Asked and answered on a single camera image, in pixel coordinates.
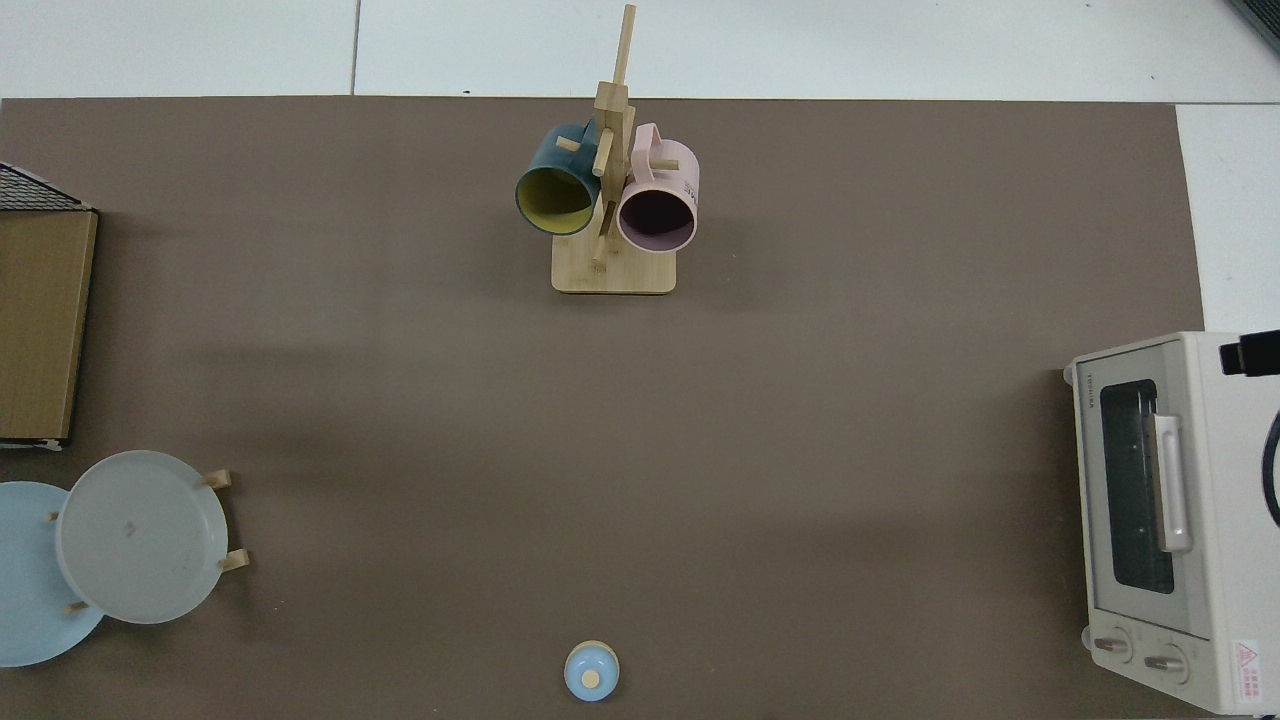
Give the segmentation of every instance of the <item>toaster oven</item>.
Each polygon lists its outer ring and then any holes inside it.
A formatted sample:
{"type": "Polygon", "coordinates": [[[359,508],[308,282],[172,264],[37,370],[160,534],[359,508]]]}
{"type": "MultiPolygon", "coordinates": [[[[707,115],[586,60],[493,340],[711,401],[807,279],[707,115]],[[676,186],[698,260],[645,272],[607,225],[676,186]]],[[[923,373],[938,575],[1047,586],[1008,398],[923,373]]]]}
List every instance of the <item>toaster oven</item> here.
{"type": "Polygon", "coordinates": [[[1280,331],[1076,357],[1093,661],[1222,714],[1280,711],[1280,331]]]}

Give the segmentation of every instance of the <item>oven window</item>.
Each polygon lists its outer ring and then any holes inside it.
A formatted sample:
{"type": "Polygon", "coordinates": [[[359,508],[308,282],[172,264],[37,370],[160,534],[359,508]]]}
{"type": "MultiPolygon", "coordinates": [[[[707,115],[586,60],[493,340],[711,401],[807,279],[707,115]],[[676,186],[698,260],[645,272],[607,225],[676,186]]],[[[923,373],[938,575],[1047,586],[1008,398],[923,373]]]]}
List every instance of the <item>oven window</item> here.
{"type": "Polygon", "coordinates": [[[1143,418],[1156,411],[1156,383],[1107,386],[1100,393],[1102,447],[1111,518],[1111,565],[1116,582],[1158,593],[1174,592],[1174,559],[1156,537],[1152,447],[1143,418]]]}

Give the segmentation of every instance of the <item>pink mug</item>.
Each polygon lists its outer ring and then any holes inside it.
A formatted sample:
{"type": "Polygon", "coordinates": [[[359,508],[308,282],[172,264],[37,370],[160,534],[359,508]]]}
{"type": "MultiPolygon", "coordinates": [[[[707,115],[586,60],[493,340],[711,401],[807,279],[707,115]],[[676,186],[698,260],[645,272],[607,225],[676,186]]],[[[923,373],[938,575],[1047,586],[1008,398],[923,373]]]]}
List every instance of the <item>pink mug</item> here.
{"type": "Polygon", "coordinates": [[[698,232],[699,174],[692,150],[659,137],[653,123],[637,127],[631,178],[618,201],[622,237],[649,252],[675,252],[689,245],[698,232]]]}

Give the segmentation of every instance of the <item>warning label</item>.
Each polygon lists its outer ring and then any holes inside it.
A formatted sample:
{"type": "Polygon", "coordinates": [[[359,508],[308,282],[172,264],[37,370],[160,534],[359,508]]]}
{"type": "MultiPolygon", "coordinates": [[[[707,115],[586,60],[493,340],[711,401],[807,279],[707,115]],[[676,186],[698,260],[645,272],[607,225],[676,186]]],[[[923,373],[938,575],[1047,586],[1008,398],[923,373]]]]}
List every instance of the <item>warning label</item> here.
{"type": "Polygon", "coordinates": [[[1240,702],[1262,702],[1258,641],[1235,641],[1235,696],[1240,702]]]}

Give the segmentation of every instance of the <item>mug handle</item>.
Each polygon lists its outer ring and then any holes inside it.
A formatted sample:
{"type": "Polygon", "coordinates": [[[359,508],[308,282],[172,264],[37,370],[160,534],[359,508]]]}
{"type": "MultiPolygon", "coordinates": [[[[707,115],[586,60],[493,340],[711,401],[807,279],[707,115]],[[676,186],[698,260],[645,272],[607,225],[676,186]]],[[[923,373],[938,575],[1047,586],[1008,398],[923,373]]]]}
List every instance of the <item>mug handle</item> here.
{"type": "Polygon", "coordinates": [[[662,137],[658,135],[655,123],[645,123],[636,128],[636,143],[631,147],[631,174],[636,182],[653,182],[653,167],[649,164],[649,152],[662,146],[662,137]]]}

